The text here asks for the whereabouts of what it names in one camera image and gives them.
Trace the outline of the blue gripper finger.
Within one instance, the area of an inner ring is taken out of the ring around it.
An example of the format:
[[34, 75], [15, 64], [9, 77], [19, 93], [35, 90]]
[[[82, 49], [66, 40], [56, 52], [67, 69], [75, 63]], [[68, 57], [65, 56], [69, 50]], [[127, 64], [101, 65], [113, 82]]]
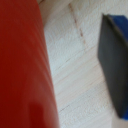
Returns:
[[128, 120], [128, 19], [103, 15], [98, 59], [119, 118]]

